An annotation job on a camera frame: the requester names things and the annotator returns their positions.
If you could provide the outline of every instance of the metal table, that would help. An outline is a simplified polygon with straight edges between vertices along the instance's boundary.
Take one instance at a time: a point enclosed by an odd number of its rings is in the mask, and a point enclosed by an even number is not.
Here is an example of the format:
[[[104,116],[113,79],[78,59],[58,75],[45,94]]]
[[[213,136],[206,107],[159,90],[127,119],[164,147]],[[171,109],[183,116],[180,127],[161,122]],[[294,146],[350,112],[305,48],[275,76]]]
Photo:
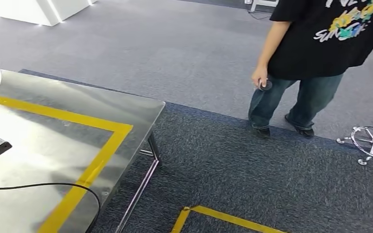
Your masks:
[[[152,128],[165,103],[115,91],[2,71],[0,187],[65,182],[90,187],[104,207],[139,154],[152,165],[121,232],[159,163]],[[151,151],[140,150],[148,142]],[[85,190],[42,186],[0,190],[0,233],[85,232],[98,206]]]

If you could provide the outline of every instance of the sneaker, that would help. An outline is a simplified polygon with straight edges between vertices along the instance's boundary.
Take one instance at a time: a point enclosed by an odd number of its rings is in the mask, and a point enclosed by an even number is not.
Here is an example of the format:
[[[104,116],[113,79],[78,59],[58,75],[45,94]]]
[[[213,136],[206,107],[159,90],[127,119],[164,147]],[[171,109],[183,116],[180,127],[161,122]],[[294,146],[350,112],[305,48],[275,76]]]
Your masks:
[[[259,137],[259,138],[269,138],[270,135],[271,135],[271,132],[270,132],[270,129],[269,128],[266,128],[266,129],[254,129],[253,128],[253,131],[254,131],[254,134]]]
[[[299,134],[301,134],[303,137],[310,139],[310,138],[313,138],[313,137],[315,136],[315,133],[314,133],[314,130],[313,130],[313,129],[310,129],[310,130],[302,130],[302,129],[296,127],[295,125],[291,124],[291,122],[288,120],[288,114],[285,115],[285,121],[288,122],[288,124],[292,125],[292,126],[295,128],[295,130],[296,130]]]

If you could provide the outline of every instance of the metal chair base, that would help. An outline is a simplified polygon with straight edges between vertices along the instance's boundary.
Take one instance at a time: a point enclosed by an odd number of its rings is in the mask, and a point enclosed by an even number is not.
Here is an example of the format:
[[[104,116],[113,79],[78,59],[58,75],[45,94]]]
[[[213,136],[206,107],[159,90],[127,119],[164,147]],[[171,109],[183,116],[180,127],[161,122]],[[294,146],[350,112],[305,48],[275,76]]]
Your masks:
[[[356,135],[357,132],[365,132],[370,139],[359,138]],[[373,158],[373,126],[360,126],[353,127],[351,135],[348,137],[338,138],[337,142],[339,144],[344,144],[346,140],[351,140],[352,143],[362,152],[364,152],[367,157],[365,159],[358,159],[360,165],[367,165],[367,162]]]

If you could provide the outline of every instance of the jeans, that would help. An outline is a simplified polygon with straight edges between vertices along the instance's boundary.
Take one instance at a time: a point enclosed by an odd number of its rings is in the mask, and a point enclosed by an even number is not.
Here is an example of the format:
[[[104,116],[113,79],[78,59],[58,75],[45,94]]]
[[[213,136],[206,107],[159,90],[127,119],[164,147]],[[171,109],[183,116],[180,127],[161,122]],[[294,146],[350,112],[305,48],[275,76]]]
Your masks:
[[[334,98],[342,76],[301,80],[297,103],[287,115],[287,121],[301,130],[312,129],[312,119]],[[268,91],[256,90],[252,96],[248,119],[255,129],[268,128],[283,93],[296,82],[271,76],[268,79],[272,82],[272,88]]]

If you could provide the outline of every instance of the black cable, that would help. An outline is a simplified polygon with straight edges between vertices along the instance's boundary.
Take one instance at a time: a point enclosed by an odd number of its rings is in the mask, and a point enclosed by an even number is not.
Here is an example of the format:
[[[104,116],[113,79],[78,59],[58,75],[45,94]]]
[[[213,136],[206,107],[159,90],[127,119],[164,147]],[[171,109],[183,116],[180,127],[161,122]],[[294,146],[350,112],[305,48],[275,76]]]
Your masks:
[[[0,190],[11,190],[11,189],[20,189],[20,188],[30,188],[30,187],[37,187],[37,186],[50,186],[50,185],[66,185],[66,186],[75,186],[78,188],[85,189],[86,191],[90,192],[91,194],[94,195],[95,199],[97,200],[98,203],[98,210],[97,213],[92,220],[91,224],[89,225],[88,229],[85,231],[85,233],[91,232],[92,228],[94,227],[96,221],[98,220],[99,214],[101,212],[101,200],[99,199],[98,195],[90,189],[85,186],[75,184],[75,183],[36,183],[36,184],[28,184],[28,185],[22,185],[22,186],[14,186],[14,187],[0,187]]]
[[[265,17],[257,18],[257,17],[254,16],[254,14],[255,14],[256,12],[251,12],[251,11],[248,10],[248,13],[251,15],[252,18],[254,18],[254,19],[258,19],[258,20],[261,20],[261,19],[265,19],[265,18],[269,18],[269,17],[271,17],[271,16],[265,16]]]

